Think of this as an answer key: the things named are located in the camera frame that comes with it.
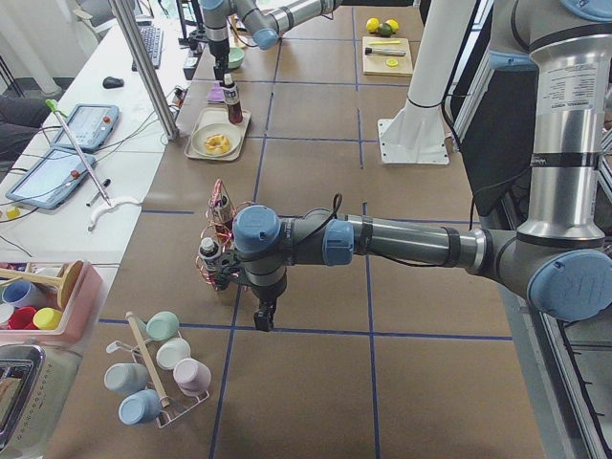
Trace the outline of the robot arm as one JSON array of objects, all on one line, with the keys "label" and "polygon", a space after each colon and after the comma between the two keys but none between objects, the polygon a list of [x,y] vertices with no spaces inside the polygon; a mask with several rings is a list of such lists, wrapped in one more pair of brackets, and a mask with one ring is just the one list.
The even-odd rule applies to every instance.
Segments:
[{"label": "robot arm", "polygon": [[259,298],[255,325],[273,326],[294,264],[346,265],[377,255],[487,277],[552,317],[576,321],[611,302],[611,261],[595,225],[597,167],[611,60],[607,1],[499,1],[490,55],[526,52],[538,69],[530,203],[516,230],[434,228],[314,210],[282,219],[264,206],[233,221],[234,250]]},{"label": "robot arm", "polygon": [[283,33],[312,18],[332,13],[341,1],[294,1],[270,12],[260,10],[254,1],[201,1],[208,48],[215,58],[215,79],[223,83],[229,72],[230,38],[227,19],[236,14],[263,51],[276,44]]}]

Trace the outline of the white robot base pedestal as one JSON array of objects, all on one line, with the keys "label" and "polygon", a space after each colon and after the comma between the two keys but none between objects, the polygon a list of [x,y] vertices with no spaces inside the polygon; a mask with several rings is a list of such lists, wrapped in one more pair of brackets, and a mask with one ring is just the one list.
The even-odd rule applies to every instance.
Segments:
[{"label": "white robot base pedestal", "polygon": [[404,108],[379,120],[383,163],[448,164],[441,106],[476,11],[475,0],[430,3]]}]

